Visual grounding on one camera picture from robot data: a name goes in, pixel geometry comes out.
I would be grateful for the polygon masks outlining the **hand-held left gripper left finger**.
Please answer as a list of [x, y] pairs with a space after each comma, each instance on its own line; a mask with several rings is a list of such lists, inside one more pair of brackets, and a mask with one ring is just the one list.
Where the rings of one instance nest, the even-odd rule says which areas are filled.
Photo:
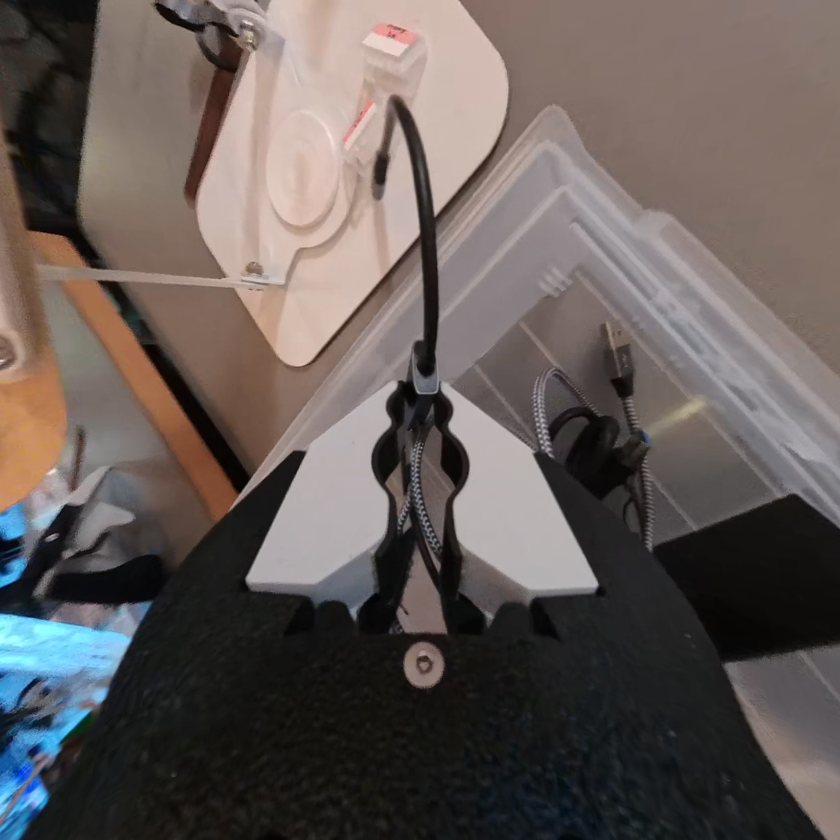
[[403, 383], [391, 380], [316, 437], [246, 575], [251, 592], [341, 602], [400, 604], [411, 550], [397, 531], [386, 482], [398, 463]]

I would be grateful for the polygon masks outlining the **clear plastic bin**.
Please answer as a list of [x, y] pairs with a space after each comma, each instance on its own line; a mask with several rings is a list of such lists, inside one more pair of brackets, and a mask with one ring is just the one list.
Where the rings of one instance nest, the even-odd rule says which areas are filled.
[[[602, 325], [633, 345], [656, 543], [797, 495], [838, 526], [838, 376], [674, 218], [643, 209], [543, 110], [444, 225], [443, 377], [533, 437], [538, 374], [605, 413]], [[782, 781], [838, 838], [838, 645], [728, 666]]]

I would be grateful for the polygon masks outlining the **clear port block pink label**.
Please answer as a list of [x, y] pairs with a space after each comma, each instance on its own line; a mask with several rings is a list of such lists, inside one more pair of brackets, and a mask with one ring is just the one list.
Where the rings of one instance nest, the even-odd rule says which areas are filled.
[[413, 100], [427, 64], [426, 39], [397, 24], [377, 23], [361, 42], [364, 83], [383, 96]]
[[359, 173], [373, 163], [382, 140], [383, 122], [382, 105], [374, 98], [367, 98], [342, 138], [343, 158]]

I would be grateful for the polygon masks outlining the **wooden framed board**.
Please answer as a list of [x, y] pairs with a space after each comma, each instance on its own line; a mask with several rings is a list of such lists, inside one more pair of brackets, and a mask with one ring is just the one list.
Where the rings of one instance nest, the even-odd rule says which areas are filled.
[[1, 121], [1, 509], [27, 498], [58, 462], [67, 409], [29, 233]]

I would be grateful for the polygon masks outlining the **white mounting plate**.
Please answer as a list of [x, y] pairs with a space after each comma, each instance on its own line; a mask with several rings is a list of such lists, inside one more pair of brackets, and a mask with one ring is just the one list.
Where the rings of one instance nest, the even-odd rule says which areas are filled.
[[[341, 141], [367, 98], [408, 111], [425, 149], [434, 210], [467, 183], [507, 116], [501, 55], [460, 2], [154, 2], [174, 25], [243, 48], [197, 188], [196, 217], [224, 278], [43, 266], [42, 277], [237, 291], [279, 360], [311, 363], [417, 241], [405, 140], [361, 173]], [[427, 64], [413, 100], [363, 79], [361, 42], [377, 23], [413, 29]]]

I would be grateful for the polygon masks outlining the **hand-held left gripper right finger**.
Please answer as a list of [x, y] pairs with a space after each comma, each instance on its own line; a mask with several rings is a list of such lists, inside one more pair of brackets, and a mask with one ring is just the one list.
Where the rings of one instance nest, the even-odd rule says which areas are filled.
[[453, 499], [462, 557], [458, 593], [492, 618], [507, 603], [593, 595], [598, 580], [543, 474], [536, 453], [452, 386], [447, 429], [465, 450], [465, 484]]

